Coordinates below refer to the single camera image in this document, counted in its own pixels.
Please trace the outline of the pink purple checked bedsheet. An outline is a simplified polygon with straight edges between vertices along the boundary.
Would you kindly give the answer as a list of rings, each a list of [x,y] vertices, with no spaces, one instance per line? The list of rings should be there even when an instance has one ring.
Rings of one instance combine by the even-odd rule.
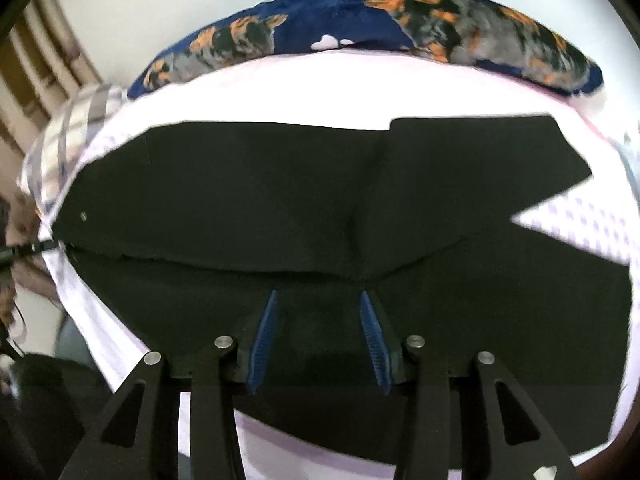
[[[343,130],[385,131],[396,119],[548,116],[591,171],[588,183],[538,212],[520,212],[529,231],[546,224],[565,244],[626,264],[631,284],[627,353],[606,439],[570,454],[575,479],[634,479],[639,474],[639,115],[619,93],[563,99],[502,75],[445,67],[401,54],[353,50],[265,58],[187,84],[172,84],[128,100],[93,138],[47,216],[60,247],[47,263],[63,304],[88,342],[108,383],[118,390],[150,351],[86,284],[53,233],[53,223],[79,171],[134,140],[146,128],[182,122],[247,122]],[[184,370],[196,353],[169,359]],[[451,375],[450,471],[460,474],[461,396]],[[393,463],[350,455],[295,437],[241,411],[233,397],[245,476],[242,479],[397,479]],[[178,445],[190,457],[190,392],[179,402]]]

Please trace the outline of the navy cat print blanket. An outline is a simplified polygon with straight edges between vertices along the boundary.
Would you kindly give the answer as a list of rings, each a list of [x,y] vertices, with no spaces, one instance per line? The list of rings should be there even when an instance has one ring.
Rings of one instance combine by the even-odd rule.
[[[526,14],[491,0],[273,0],[191,32],[160,52],[128,91],[168,84],[270,55],[355,48],[407,52],[478,67],[560,96],[593,94],[599,65]]]

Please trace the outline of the beige bamboo headboard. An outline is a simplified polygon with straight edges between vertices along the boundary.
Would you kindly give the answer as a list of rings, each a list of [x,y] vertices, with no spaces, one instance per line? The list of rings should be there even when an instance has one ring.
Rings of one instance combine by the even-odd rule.
[[[1,169],[18,163],[53,113],[101,80],[58,0],[30,0],[1,40]]]

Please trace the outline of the black pants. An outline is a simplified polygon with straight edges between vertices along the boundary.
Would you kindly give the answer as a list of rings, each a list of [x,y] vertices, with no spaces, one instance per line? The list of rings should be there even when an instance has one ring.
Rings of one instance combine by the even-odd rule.
[[[457,394],[473,354],[494,352],[580,453],[610,430],[629,271],[515,218],[590,177],[548,116],[385,131],[182,122],[82,168],[53,233],[104,304],[175,361],[276,297],[265,380],[235,404],[295,437],[397,460],[407,402],[378,388],[367,292],[396,335],[447,361]]]

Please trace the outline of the plaid pillow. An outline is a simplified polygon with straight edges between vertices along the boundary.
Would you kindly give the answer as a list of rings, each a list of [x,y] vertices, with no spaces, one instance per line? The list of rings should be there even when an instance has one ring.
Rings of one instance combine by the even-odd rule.
[[[117,84],[89,84],[69,98],[39,133],[23,160],[18,187],[47,218],[80,156],[104,124],[128,101]]]

